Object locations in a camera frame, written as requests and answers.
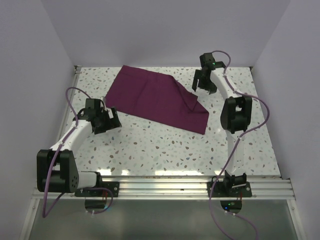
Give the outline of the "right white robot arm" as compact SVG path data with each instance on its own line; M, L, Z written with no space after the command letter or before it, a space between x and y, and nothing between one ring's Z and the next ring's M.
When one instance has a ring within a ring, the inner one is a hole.
M214 185L214 197L236 197L250 187L244 170L244 138L240 134L244 133L251 123L253 100L249 96L243 96L226 77L227 74L222 68L197 69L192 83L194 91L198 88L209 93L219 91L224 100L220 124L227 135L228 164L223 169L223 180L218 180Z

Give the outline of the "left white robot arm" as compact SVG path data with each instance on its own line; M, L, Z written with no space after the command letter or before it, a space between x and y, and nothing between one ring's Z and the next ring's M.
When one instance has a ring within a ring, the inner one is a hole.
M95 197L103 193L101 175L96 171L79 171L75 156L89 136L122 126L116 108L112 107L110 111L112 117L103 108L81 109L67 133L49 149L41 149L37 153L37 189L40 192L74 193L86 189Z

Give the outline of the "purple cloth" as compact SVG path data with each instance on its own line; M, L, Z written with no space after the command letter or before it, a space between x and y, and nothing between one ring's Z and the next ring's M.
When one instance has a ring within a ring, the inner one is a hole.
M209 112L168 74L124 65L105 96L117 111L190 132L205 134Z

